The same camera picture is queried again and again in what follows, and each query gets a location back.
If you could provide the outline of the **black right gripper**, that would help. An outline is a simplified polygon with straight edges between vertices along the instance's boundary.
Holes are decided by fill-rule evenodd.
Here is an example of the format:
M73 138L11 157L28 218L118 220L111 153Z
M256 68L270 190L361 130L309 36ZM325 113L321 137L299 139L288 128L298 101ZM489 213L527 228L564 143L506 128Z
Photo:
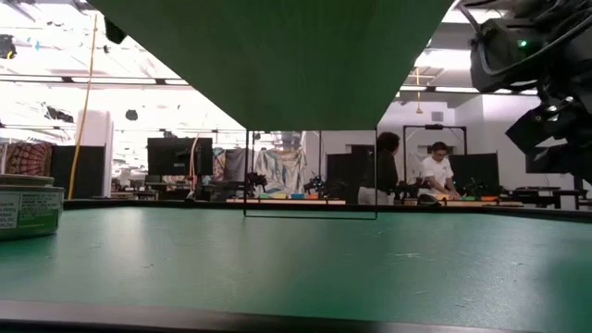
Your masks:
M541 104L506 136L525 153L527 173L571 174L592 185L592 64L544 66L536 78ZM568 142L537 147L551 137Z

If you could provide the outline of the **green-label silver-lid can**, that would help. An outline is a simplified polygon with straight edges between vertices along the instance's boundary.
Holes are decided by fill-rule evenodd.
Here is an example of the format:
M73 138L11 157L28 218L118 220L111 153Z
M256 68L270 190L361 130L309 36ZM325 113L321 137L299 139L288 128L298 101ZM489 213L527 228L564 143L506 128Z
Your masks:
M63 188L0 185L0 241L56 233L63 208Z

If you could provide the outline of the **wooden shelf board black edges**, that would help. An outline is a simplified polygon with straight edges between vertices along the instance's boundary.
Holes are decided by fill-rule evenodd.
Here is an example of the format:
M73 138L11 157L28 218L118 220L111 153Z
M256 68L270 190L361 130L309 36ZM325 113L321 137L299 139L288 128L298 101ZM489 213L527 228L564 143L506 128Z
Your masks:
M374 130L454 0L89 0L246 130Z

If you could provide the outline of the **black work table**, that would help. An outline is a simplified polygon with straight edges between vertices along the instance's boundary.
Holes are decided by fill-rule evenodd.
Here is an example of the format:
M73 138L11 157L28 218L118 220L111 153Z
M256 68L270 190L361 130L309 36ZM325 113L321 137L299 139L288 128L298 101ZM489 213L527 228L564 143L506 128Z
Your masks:
M537 208L562 209L563 197L573 199L575 210L583 206L592 207L592 198L587 190L563 190L558 187L521 187L510 191L510 198L523 204L533 204Z

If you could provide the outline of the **wooden work table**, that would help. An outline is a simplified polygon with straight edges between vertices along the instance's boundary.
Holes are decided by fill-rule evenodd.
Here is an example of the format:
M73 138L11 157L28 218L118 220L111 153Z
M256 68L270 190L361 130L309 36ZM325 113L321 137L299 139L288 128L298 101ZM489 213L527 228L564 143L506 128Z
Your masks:
M240 199L240 198L230 198L226 200L228 204L319 204L319 205L345 205L346 201L344 200L334 200L334 199L261 199L261 198L252 198L252 199Z
M486 206L501 206L501 207L524 207L521 202L500 202L500 201L445 201L440 200L438 204L441 206L454 207L486 207Z

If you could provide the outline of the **black partition screen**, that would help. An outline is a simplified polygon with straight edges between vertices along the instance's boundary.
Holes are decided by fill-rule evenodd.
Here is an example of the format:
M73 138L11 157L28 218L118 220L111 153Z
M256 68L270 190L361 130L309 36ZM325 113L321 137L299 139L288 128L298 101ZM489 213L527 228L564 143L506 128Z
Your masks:
M449 156L452 180L461 196L484 197L500 194L499 159L496 153Z

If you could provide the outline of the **person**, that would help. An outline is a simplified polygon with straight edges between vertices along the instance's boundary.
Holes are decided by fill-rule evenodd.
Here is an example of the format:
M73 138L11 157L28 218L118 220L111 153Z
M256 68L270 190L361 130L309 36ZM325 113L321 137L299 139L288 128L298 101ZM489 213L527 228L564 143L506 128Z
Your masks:
M420 192L432 196L448 195L451 200L458 200L460 194L456 191L452 178L454 173L447 157L448 146L444 142L431 145L431 155L422 161L421 177L429 185L428 189Z
M399 151L400 137L385 131L376 138L376 151L368 157L358 190L358 204L391 205L391 191L399 182L395 155Z

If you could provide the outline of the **black cabinet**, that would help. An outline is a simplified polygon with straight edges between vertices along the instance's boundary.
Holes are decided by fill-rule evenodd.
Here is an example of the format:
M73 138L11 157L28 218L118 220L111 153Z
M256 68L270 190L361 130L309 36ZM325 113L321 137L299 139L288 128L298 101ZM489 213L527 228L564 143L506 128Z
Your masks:
M346 204L358 204L358 191L366 170L372 145L351 145L345 154L327 156L327 184L331 197Z

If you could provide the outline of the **leaf patterned cloth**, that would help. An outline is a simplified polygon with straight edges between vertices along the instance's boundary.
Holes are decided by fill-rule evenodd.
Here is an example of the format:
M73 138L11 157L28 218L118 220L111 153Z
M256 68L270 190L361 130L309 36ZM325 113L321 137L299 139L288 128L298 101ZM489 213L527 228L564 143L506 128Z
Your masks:
M265 177L266 193L302 193L306 155L303 149L283 151L262 150L255 159L254 171Z

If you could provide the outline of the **grey hanging cloth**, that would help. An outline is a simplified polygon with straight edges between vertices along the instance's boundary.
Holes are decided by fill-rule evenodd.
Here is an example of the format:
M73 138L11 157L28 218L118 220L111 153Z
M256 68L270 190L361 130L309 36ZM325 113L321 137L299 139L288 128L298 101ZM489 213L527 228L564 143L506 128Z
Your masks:
M245 167L247 164L247 155L251 155L251 151L244 148L229 149L225 151L225 181L244 181L245 171L251 171L249 166Z

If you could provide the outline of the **large black monitor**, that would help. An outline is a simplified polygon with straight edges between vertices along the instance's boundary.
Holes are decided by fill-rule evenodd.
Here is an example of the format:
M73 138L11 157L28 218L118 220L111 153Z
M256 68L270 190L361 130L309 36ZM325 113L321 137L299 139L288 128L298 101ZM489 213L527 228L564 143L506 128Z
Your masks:
M157 176L199 176L213 174L213 139L148 138L148 174Z

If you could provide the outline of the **black panel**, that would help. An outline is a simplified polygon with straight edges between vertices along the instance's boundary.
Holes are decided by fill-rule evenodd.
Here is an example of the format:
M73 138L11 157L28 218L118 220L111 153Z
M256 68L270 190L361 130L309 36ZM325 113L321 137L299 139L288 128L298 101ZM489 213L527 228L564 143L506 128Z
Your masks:
M69 179L75 154L75 146L54 146L50 176L54 185L65 190L68 196ZM81 146L76 167L73 199L92 199L103 195L105 173L105 148Z

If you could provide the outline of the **red patterned cloth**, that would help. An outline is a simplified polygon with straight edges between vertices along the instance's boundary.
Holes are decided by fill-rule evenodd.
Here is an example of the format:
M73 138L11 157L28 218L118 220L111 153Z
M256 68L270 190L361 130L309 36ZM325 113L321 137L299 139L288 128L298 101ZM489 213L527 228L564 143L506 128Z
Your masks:
M53 144L48 142L10 143L7 146L7 174L49 177Z

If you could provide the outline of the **black metal frame stand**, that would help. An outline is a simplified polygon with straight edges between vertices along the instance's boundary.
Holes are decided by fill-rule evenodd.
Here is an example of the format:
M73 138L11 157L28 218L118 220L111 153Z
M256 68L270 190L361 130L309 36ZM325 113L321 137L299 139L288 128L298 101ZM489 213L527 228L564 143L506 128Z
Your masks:
M442 124L425 124L425 125L403 125L402 126L402 149L403 153L406 154L407 152L407 140L411 138L412 134L408 135L407 130L414 129L414 130L450 130L452 134L455 134L455 130L460 130L462 132L462 151L464 154L468 154L468 131L466 126L446 126Z

